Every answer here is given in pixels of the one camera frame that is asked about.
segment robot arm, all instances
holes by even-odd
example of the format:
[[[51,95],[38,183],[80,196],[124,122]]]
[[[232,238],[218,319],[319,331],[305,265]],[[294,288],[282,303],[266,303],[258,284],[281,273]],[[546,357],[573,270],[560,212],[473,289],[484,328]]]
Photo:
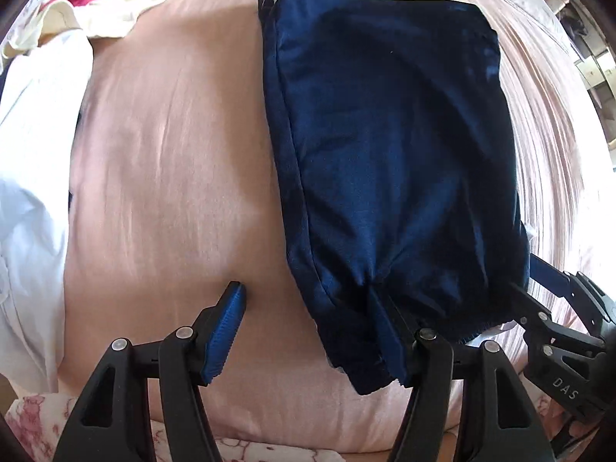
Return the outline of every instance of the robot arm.
[[[582,460],[589,462],[610,439],[616,408],[616,305],[581,273],[571,275],[534,257],[531,275],[565,297],[589,335],[554,323],[549,310],[525,290],[503,290],[515,320],[526,330],[525,375],[584,423],[603,418]],[[447,419],[451,381],[464,379],[455,462],[554,461],[569,442],[569,424],[552,440],[504,351],[494,341],[480,347],[451,344],[388,296],[380,296],[403,344],[413,387],[389,462],[434,462]],[[218,375],[246,304],[243,285],[232,282],[214,307],[192,326],[159,342],[133,346],[116,339],[92,373],[67,421],[54,462],[155,462],[147,379],[160,381],[162,412],[174,462],[221,462],[198,386]],[[7,462],[32,462],[0,420],[0,453]]]

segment black bracket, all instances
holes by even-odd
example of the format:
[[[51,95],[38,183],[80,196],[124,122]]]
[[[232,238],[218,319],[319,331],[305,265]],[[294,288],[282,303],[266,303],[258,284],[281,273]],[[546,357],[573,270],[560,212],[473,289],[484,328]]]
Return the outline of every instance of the black bracket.
[[[116,339],[87,381],[56,448],[54,461],[155,462],[147,378],[134,347]]]
[[[591,423],[616,398],[616,305],[585,275],[557,272],[570,288],[555,295],[566,298],[588,334],[554,323],[546,307],[510,285],[515,319],[526,330],[529,348],[524,374],[577,420]]]
[[[187,356],[195,333],[190,327],[168,335],[158,351],[162,414],[174,462],[220,462],[198,386],[190,378]]]
[[[447,420],[449,392],[454,371],[454,351],[429,329],[417,332],[413,353],[420,362],[415,386],[389,462],[436,460]]]
[[[494,341],[473,354],[476,366],[460,374],[464,392],[454,461],[552,462],[541,421],[507,355]]]

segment blue gripper pad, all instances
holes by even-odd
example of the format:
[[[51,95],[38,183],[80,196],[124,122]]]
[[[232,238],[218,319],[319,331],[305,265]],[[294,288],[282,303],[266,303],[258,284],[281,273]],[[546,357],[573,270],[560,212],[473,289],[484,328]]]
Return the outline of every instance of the blue gripper pad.
[[[246,310],[244,286],[237,282],[229,283],[214,309],[220,313],[209,341],[205,345],[205,361],[201,369],[201,377],[206,385],[223,371],[233,339],[235,339]]]

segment metal rivet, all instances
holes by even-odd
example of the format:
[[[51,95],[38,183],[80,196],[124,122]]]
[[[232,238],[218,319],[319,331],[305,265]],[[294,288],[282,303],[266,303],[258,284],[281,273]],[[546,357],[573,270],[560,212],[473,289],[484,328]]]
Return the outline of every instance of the metal rivet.
[[[432,328],[422,328],[420,330],[420,337],[424,341],[433,341],[436,338],[436,332]]]
[[[126,339],[115,339],[115,341],[112,342],[112,349],[114,351],[121,351],[126,349],[127,345],[128,341]]]
[[[176,330],[176,337],[178,339],[189,339],[192,337],[193,331],[189,326],[183,326]]]
[[[498,352],[500,351],[500,345],[495,341],[485,341],[484,342],[485,350],[488,352]]]

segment navy blue fabric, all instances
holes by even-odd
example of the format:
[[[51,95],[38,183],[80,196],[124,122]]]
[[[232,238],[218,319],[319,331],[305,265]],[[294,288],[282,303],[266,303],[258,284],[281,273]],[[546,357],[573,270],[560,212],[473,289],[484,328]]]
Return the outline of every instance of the navy blue fabric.
[[[497,35],[446,0],[264,8],[288,263],[332,365],[370,393],[404,368],[375,294],[466,341],[512,319],[500,283],[528,283]]]

